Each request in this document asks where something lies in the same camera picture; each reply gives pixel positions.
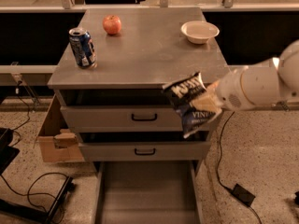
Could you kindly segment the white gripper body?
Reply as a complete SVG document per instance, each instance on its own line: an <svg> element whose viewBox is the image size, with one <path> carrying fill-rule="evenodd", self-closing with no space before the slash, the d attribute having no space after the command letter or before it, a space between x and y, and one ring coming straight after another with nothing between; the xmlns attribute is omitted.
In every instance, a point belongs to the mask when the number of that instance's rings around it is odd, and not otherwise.
<svg viewBox="0 0 299 224"><path fill-rule="evenodd" d="M243 69L235 69L220 79L216 94L222 105L230 110L241 110L246 107L247 101L241 88Z"/></svg>

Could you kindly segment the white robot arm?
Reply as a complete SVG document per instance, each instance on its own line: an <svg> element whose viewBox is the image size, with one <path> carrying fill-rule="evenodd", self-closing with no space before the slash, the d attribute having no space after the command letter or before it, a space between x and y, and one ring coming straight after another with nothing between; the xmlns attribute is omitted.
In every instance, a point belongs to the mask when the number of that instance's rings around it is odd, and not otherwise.
<svg viewBox="0 0 299 224"><path fill-rule="evenodd" d="M299 92L299 41L291 43L277 58L236 68L209 85L191 101L198 110L220 112L251 110L287 102Z"/></svg>

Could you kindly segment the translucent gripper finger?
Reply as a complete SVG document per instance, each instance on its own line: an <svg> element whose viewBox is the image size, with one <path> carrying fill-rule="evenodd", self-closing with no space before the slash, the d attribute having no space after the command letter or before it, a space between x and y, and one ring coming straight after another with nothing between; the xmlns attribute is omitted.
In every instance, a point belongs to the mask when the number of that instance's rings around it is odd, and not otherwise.
<svg viewBox="0 0 299 224"><path fill-rule="evenodd" d="M219 83L220 83L220 82L217 80L217 81L215 81L215 82L209 84L209 85L207 86L206 89L207 89L208 91L214 91L214 90L216 90L217 87L219 86Z"/></svg>
<svg viewBox="0 0 299 224"><path fill-rule="evenodd" d="M197 110L220 113L221 103L214 92L205 92L192 100L192 106Z"/></svg>

